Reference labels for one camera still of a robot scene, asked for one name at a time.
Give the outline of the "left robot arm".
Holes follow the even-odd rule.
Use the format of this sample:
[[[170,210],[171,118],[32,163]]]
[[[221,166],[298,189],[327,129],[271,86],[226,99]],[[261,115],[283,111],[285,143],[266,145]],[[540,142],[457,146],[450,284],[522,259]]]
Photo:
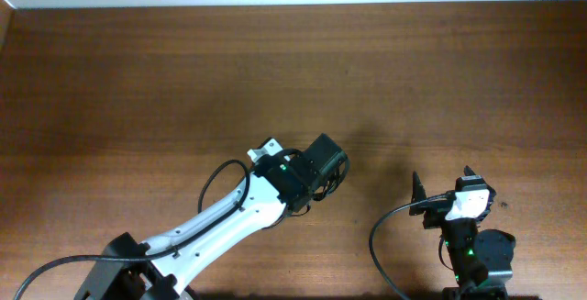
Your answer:
[[[346,152],[326,134],[305,150],[268,138],[248,155],[252,166],[236,188],[192,219],[141,242],[128,233],[113,239],[106,256],[142,260],[99,261],[75,300],[191,299],[189,284],[208,265],[244,238],[330,195],[349,170]]]

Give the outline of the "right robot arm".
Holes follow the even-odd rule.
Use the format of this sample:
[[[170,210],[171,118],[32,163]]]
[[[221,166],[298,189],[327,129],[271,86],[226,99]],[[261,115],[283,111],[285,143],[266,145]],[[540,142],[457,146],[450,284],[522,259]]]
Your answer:
[[[479,230],[491,212],[496,192],[466,166],[455,188],[432,198],[416,172],[412,174],[411,216],[423,217],[423,228],[441,230],[439,247],[449,254],[457,285],[442,291],[444,300],[506,299],[513,277],[515,237],[498,229]]]

